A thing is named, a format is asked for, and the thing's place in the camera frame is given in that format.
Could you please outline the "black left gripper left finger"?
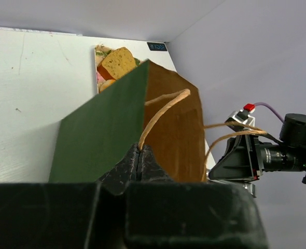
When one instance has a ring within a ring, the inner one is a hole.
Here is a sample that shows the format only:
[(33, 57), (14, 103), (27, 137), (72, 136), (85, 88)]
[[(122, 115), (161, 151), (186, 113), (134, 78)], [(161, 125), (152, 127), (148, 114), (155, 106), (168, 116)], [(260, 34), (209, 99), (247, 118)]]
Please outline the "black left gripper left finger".
[(124, 191), (140, 152), (91, 183), (0, 184), (0, 248), (126, 248)]

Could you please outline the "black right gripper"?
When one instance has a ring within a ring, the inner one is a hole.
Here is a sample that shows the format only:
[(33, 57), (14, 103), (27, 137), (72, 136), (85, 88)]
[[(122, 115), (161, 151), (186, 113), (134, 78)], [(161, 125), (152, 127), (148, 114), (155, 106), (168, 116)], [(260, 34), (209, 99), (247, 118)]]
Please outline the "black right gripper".
[(211, 180), (257, 181), (263, 172), (302, 172), (306, 155), (283, 144), (261, 143), (257, 136), (236, 136), (227, 140), (225, 154), (210, 170)]

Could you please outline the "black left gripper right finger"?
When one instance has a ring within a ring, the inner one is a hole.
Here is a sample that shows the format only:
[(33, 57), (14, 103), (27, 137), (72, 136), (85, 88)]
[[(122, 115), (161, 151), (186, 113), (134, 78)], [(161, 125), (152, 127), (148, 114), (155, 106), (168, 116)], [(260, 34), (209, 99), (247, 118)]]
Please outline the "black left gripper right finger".
[(124, 192), (128, 248), (268, 248), (254, 198), (241, 186), (177, 183), (150, 147), (133, 147)]

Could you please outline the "green paper bag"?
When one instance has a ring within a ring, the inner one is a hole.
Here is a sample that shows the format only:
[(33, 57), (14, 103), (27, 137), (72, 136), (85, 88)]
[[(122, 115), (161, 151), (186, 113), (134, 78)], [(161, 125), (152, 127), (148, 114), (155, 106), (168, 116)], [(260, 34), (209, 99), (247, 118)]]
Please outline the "green paper bag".
[(143, 62), (67, 115), (60, 124), (49, 182), (92, 182), (111, 170), (138, 143), (144, 129), (169, 101), (144, 144), (177, 182), (201, 182), (205, 133), (199, 90), (174, 71)]

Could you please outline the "round scored bun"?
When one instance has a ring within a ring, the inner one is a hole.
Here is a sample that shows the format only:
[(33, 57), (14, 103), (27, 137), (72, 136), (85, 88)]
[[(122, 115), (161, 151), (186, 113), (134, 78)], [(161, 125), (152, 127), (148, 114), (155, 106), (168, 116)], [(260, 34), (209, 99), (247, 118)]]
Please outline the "round scored bun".
[(109, 86), (111, 86), (114, 82), (115, 82), (114, 79), (106, 80), (106, 81), (100, 86), (99, 92), (104, 91), (106, 88), (108, 88)]

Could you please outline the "sliced brown bread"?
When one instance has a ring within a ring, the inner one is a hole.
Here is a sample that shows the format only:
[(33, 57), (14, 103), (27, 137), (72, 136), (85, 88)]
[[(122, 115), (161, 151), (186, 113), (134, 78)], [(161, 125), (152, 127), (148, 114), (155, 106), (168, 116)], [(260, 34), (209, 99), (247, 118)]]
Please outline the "sliced brown bread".
[(136, 60), (130, 50), (121, 47), (111, 51), (99, 63), (97, 70), (105, 80), (118, 80), (136, 67)]

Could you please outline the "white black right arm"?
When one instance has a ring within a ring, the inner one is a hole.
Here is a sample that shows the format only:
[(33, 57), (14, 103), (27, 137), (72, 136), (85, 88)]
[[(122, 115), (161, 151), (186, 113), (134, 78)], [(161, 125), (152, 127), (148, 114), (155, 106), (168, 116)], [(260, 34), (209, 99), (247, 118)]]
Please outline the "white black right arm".
[(226, 126), (242, 130), (219, 138), (227, 140), (225, 154), (208, 171), (211, 181), (249, 183), (259, 180), (263, 172), (305, 172), (306, 184), (306, 115), (285, 115), (280, 138), (236, 121)]

